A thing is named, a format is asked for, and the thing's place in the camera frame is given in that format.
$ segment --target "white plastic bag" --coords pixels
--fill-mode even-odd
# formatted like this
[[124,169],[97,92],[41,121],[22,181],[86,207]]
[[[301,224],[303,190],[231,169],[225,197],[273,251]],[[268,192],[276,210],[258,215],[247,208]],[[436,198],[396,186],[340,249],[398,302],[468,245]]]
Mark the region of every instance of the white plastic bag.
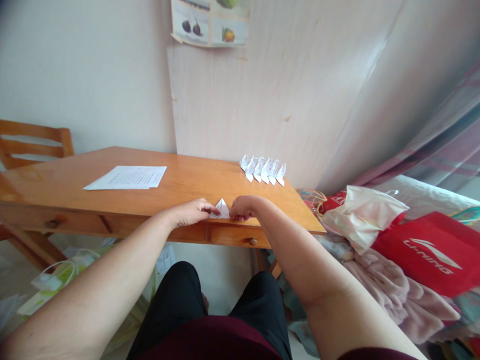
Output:
[[343,205],[329,210],[321,218],[327,231],[348,239],[357,253],[363,255],[374,243],[379,231],[409,207],[383,192],[368,187],[346,187]]

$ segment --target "curtain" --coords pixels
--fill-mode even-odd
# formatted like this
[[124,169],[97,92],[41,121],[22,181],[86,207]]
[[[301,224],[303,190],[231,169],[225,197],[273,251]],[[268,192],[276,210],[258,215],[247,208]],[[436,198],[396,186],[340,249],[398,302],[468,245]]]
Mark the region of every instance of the curtain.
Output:
[[457,191],[480,172],[480,61],[396,156],[352,185],[371,187],[404,174]]

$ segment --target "black pants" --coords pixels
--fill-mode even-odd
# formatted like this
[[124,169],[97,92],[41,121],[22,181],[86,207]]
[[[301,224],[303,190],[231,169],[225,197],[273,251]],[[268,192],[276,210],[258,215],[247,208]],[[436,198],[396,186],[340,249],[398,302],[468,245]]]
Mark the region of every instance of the black pants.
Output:
[[[188,262],[177,262],[161,281],[127,360],[136,359],[182,324],[207,315],[197,271]],[[257,329],[283,359],[292,359],[282,296],[272,274],[256,274],[228,316]]]

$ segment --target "poster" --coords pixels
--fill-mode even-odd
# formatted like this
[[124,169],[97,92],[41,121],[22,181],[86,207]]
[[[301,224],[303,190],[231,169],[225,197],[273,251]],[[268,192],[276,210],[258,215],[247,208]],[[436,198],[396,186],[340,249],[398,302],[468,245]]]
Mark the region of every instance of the poster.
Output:
[[172,36],[205,48],[247,44],[251,0],[171,0]]

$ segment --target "wooden table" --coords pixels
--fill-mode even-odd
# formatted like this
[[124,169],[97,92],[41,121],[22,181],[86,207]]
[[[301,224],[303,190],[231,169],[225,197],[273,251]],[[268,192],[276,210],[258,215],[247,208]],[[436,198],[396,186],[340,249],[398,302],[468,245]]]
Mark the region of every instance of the wooden table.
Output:
[[[83,190],[117,165],[167,166],[158,188]],[[249,182],[235,162],[109,147],[0,173],[0,221],[46,264],[64,255],[43,233],[125,238],[161,210],[192,199],[230,208],[239,195],[270,199],[312,234],[325,230],[288,181]],[[256,219],[227,219],[179,227],[169,241],[269,249]]]

